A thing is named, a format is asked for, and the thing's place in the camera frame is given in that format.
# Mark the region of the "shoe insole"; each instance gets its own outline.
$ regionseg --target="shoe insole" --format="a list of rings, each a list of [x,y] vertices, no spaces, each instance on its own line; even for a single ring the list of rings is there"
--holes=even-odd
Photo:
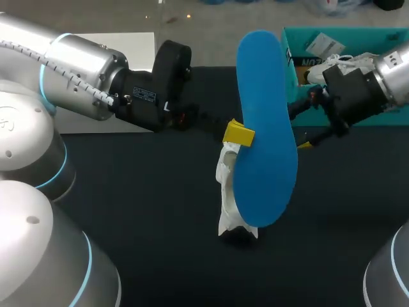
[[[233,174],[236,204],[255,227],[284,212],[297,177],[297,146],[288,116],[280,42],[268,31],[247,34],[237,52],[237,81],[251,147],[240,147]]]

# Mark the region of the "teal box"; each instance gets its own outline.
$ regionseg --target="teal box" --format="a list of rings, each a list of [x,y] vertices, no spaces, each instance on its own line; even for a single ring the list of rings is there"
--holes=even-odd
[[[319,61],[318,58],[307,52],[306,48],[320,33],[324,33],[346,46],[342,54],[352,56],[358,56],[364,52],[383,54],[409,40],[407,28],[284,28],[281,34],[281,45],[285,55],[288,103],[306,98],[307,91],[313,86],[298,83],[295,63],[302,66],[311,66],[317,60]],[[324,126],[328,124],[329,122],[322,109],[310,109],[293,120],[295,126]],[[409,125],[409,107],[372,116],[357,125]]]

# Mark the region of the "shoelace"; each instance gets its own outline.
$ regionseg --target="shoelace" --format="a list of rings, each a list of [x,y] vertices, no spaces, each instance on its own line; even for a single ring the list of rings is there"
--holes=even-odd
[[[347,66],[356,66],[355,62],[349,61],[349,59],[352,59],[353,56],[350,55],[346,55],[346,56],[340,56],[339,54],[332,54],[327,58],[327,63],[328,64],[338,64],[338,65],[342,65],[344,67]]]

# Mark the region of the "white paper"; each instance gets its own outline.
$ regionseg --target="white paper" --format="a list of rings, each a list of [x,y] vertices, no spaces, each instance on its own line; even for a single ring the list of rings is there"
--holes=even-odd
[[[321,58],[327,59],[331,54],[341,54],[345,46],[324,33],[320,33],[308,46],[306,51]]]

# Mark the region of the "shoe upper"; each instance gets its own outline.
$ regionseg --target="shoe upper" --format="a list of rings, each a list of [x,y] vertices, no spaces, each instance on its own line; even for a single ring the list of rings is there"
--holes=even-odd
[[[361,69],[366,74],[375,69],[373,60],[377,55],[365,52],[359,56],[333,54],[319,65],[315,65],[308,70],[307,81],[311,84],[325,84],[323,72],[328,68],[337,65],[341,72],[346,75],[355,69]]]

